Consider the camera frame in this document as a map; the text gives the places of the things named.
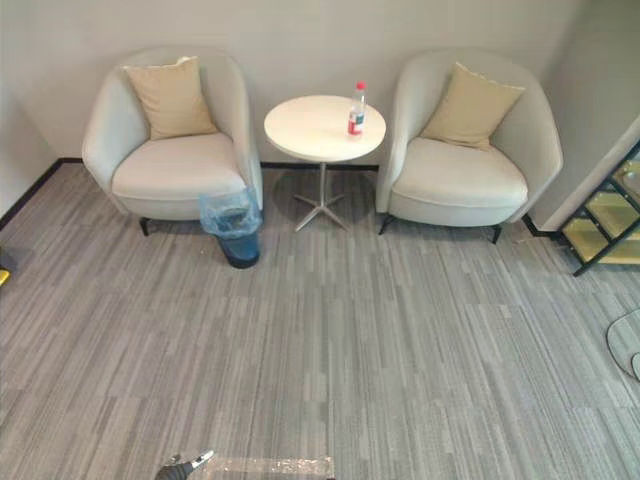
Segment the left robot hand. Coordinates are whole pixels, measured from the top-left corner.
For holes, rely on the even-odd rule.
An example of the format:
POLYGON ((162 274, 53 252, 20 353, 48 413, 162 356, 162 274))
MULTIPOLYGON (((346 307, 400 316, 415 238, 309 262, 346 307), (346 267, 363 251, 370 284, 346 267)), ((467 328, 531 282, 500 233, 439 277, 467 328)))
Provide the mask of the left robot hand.
POLYGON ((176 454, 167 465, 162 466, 156 473, 155 480, 185 480, 191 473, 206 464, 214 457, 214 451, 209 449, 193 460, 180 463, 180 455, 176 454))

